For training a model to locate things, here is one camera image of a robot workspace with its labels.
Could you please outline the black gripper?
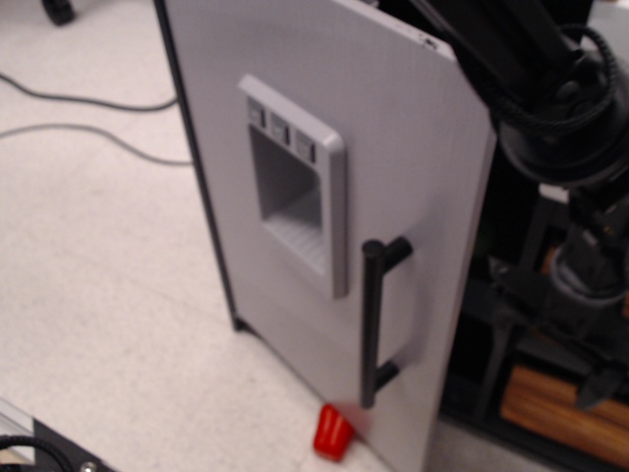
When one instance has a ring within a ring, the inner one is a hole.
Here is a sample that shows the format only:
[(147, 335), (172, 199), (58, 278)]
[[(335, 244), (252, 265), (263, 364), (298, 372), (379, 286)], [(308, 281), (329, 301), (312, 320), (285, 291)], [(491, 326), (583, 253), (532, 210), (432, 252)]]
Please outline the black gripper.
[(563, 262), (557, 253), (548, 275), (493, 262), (499, 312), (509, 323), (503, 322), (494, 333), (489, 417), (499, 410), (515, 326), (541, 332), (573, 364), (589, 368), (577, 392), (578, 409), (592, 409), (610, 399), (628, 377), (628, 319), (623, 315), (628, 290), (614, 286), (592, 291)]

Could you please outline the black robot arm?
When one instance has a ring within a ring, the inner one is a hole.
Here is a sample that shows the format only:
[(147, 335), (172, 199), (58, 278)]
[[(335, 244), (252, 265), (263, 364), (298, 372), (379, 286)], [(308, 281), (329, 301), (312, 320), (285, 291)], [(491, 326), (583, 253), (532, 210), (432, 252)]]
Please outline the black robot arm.
[(569, 225), (548, 275), (490, 272), (513, 325), (537, 326), (591, 364), (576, 406), (628, 382), (628, 75), (604, 37), (558, 25), (537, 1), (420, 1), (486, 105), (503, 154), (568, 194)]

